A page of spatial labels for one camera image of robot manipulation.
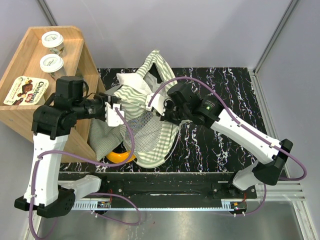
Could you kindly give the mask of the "striped green pet tent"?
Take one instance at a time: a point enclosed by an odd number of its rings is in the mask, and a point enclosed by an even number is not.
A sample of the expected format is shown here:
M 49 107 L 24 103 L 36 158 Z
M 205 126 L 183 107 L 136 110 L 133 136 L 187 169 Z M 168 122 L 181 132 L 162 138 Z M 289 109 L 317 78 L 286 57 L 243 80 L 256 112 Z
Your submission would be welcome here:
M 158 94 L 166 100 L 169 89 L 177 84 L 173 81 L 175 74 L 155 49 L 136 72 L 118 73 L 116 77 L 120 87 L 114 95 L 120 98 L 125 119 L 133 132 L 136 163 L 142 168 L 156 168 L 161 158 L 159 140 L 166 121 L 160 121 L 156 110 L 145 109 L 146 96 L 159 90 Z

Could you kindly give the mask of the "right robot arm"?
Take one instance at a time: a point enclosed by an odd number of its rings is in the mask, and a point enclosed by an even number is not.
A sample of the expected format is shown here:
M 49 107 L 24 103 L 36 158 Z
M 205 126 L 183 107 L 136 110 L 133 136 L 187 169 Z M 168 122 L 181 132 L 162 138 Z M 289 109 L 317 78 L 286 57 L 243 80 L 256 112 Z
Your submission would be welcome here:
M 219 132 L 235 141 L 256 157 L 256 162 L 236 171 L 227 186 L 228 194 L 239 198 L 258 183 L 275 186 L 287 162 L 286 153 L 293 143 L 285 138 L 278 140 L 257 130 L 236 116 L 213 95 L 200 98 L 191 87 L 179 82 L 167 91 L 163 121 L 180 124 L 190 120 L 196 125 Z

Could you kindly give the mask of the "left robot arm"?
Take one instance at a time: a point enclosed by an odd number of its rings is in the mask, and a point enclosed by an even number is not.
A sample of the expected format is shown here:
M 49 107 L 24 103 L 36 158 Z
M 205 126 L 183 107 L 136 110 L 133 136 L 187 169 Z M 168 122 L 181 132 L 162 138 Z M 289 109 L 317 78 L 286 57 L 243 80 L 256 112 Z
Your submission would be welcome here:
M 14 207 L 36 211 L 50 219 L 67 215 L 74 203 L 94 194 L 98 198 L 109 191 L 107 177 L 90 173 L 69 184 L 58 184 L 62 151 L 71 129 L 78 120 L 106 121 L 106 110 L 119 103 L 120 98 L 96 93 L 90 99 L 84 79 L 62 76 L 56 80 L 55 92 L 33 113 L 33 159 L 26 192 L 14 201 Z

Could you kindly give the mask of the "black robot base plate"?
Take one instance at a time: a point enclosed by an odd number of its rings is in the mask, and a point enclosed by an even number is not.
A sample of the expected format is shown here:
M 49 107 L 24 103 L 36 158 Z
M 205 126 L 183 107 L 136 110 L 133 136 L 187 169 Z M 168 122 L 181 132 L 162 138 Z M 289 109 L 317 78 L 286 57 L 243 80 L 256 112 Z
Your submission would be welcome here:
M 92 197 L 112 193 L 131 200 L 139 209 L 213 209 L 222 200 L 241 202 L 257 198 L 254 186 L 246 191 L 229 189 L 231 173 L 108 172 L 103 189 Z

